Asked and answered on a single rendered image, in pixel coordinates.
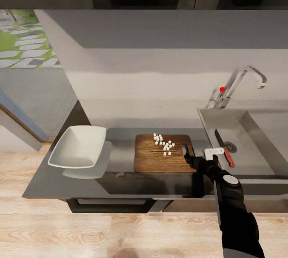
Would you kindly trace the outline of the bowl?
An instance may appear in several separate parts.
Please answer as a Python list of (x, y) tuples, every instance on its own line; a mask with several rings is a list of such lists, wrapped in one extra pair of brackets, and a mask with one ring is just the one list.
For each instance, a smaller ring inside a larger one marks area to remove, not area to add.
[(76, 169), (94, 167), (102, 152), (105, 138), (105, 127), (71, 126), (56, 144), (48, 164)]

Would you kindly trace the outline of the parer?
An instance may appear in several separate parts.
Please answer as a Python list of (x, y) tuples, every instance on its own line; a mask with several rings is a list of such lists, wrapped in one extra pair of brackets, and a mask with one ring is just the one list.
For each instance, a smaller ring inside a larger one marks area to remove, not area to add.
[(227, 161), (230, 164), (230, 167), (235, 167), (235, 163), (234, 163), (232, 157), (230, 156), (230, 153), (229, 153), (228, 149), (226, 148), (226, 146), (225, 146), (220, 134), (218, 133), (217, 129), (216, 129), (216, 136), (217, 136), (217, 138), (221, 144), (221, 147), (224, 148), (224, 154), (226, 156)]

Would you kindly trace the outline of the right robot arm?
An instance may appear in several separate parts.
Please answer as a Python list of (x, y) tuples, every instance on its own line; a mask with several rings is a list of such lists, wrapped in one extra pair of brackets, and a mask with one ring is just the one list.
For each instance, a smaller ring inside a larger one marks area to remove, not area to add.
[(224, 258), (265, 258), (259, 243), (259, 228), (253, 213), (248, 213), (240, 181), (218, 165), (224, 148), (203, 149), (204, 156), (191, 157), (194, 169), (202, 169), (214, 185), (216, 209)]

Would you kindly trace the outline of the cutting board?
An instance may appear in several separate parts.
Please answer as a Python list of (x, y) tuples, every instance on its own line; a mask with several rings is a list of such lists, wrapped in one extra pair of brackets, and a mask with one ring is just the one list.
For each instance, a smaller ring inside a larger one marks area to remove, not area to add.
[[(183, 156), (182, 145), (194, 157), (193, 145), (188, 135), (163, 134), (162, 140), (154, 140), (154, 135), (136, 135), (134, 170), (136, 173), (197, 173)], [(156, 144), (157, 142), (157, 144)], [(169, 144), (170, 142), (170, 144)], [(164, 150), (164, 144), (174, 147)], [(169, 154), (170, 153), (170, 154)]]

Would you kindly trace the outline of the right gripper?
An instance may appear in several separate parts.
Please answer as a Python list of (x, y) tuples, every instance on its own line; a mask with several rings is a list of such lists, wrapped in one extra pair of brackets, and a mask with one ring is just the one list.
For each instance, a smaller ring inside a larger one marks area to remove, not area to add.
[(214, 155), (213, 160), (206, 160), (202, 156), (198, 157), (191, 157), (188, 153), (186, 153), (186, 158), (189, 164), (192, 164), (192, 167), (194, 169), (202, 169), (205, 174), (207, 174), (207, 171), (209, 168), (213, 166), (219, 166), (218, 165), (218, 156)]

